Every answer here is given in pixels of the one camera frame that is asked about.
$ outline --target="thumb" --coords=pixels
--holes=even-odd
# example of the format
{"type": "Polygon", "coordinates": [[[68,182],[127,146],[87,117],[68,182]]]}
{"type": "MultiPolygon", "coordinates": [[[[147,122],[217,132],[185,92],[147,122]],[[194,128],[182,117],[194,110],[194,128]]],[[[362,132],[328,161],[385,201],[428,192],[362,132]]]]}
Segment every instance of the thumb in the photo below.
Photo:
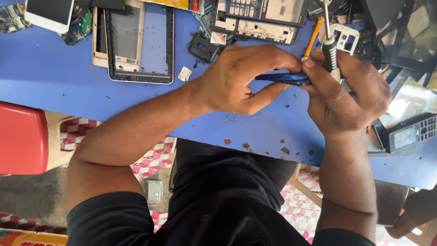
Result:
{"type": "Polygon", "coordinates": [[[248,114],[252,115],[258,112],[263,107],[273,102],[285,89],[291,85],[283,83],[272,83],[262,88],[256,94],[251,95],[245,101],[245,106],[248,109],[248,114]]]}

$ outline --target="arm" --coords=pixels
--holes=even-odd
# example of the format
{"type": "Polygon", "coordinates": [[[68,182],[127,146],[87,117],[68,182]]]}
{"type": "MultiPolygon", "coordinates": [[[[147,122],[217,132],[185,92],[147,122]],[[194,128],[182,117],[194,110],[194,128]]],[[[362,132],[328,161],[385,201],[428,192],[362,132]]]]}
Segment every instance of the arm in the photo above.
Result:
{"type": "Polygon", "coordinates": [[[276,68],[301,70],[296,57],[274,45],[230,46],[200,78],[104,122],[83,139],[70,161],[68,211],[101,194],[143,194],[129,165],[192,118],[217,110],[256,113],[289,87],[273,83],[252,94],[247,85],[255,76],[276,68]]]}
{"type": "Polygon", "coordinates": [[[320,50],[303,63],[313,86],[308,113],[325,136],[320,169],[322,213],[317,231],[343,228],[375,240],[378,218],[375,182],[365,145],[366,126],[383,115],[392,96],[377,70],[350,55],[338,52],[337,61],[349,94],[322,67],[320,50]]]}

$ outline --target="circuit board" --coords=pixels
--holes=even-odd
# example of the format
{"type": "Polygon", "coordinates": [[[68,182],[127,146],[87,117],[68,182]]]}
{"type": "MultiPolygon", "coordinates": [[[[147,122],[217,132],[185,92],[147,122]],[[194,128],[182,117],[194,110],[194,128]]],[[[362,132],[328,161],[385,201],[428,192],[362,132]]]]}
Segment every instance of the circuit board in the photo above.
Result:
{"type": "Polygon", "coordinates": [[[78,17],[70,23],[70,28],[67,33],[58,35],[64,40],[66,45],[73,46],[80,40],[87,40],[87,36],[92,31],[93,14],[90,10],[83,17],[78,17]]]}
{"type": "Polygon", "coordinates": [[[12,4],[0,7],[0,32],[16,32],[32,26],[24,19],[24,4],[12,4]]]}

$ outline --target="phone screen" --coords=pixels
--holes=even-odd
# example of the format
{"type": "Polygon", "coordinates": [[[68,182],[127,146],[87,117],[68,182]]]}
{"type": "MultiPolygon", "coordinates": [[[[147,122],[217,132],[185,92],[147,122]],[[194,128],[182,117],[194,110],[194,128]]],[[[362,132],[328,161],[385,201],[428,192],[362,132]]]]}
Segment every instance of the phone screen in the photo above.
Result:
{"type": "Polygon", "coordinates": [[[67,25],[72,0],[28,0],[26,11],[67,25]]]}

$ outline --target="blue smartphone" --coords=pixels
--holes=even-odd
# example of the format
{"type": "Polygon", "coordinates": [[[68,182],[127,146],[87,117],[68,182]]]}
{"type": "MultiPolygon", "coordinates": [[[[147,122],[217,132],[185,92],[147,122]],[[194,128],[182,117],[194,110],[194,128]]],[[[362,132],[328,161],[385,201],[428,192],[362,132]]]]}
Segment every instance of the blue smartphone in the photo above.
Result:
{"type": "Polygon", "coordinates": [[[291,84],[296,86],[312,85],[308,76],[304,73],[261,74],[256,76],[255,80],[274,81],[274,82],[280,82],[280,83],[291,84]]]}

